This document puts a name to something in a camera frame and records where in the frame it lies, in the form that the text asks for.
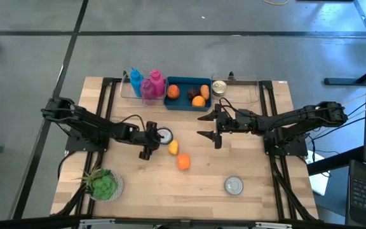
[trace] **tin can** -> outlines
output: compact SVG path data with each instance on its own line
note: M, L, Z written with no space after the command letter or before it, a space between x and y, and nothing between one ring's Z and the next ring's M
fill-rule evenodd
M217 80L212 84L213 95L223 96L227 90L227 84L224 81Z

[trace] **pink bottle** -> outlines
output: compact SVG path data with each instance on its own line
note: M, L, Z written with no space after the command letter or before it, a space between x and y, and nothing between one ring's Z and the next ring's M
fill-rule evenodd
M144 79L140 82L140 92L142 94L142 98L144 99L144 103L147 105L151 105L156 99L155 87L151 83L150 80Z
M165 94L165 79L159 70L153 69L150 74L151 83L155 87L157 97L163 97Z

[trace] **potted plant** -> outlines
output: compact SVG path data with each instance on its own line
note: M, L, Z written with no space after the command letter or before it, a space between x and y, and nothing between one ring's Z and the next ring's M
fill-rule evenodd
M113 201L123 191L124 182L119 174L111 169L93 169L90 174L84 171L81 182L86 185L86 193L97 201Z

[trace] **small orange ball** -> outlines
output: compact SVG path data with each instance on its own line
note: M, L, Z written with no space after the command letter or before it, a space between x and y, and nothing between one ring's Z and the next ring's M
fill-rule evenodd
M180 154L177 156L177 167L181 170L190 168L190 156L188 154Z
M203 108L204 106L206 106L206 100L203 98L203 96L199 95L193 98L193 101L191 101L191 105L194 107Z
M168 97L171 99L177 99L179 97L180 90L177 85L170 85L168 88Z

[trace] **blue bottle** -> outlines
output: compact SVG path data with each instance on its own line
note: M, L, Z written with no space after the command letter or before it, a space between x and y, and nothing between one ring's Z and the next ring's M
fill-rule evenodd
M140 82L143 79L144 79L144 76L139 73L138 69L132 68L131 85L132 85L133 91L135 92L135 95L137 95L137 97L142 97L142 94L140 93Z

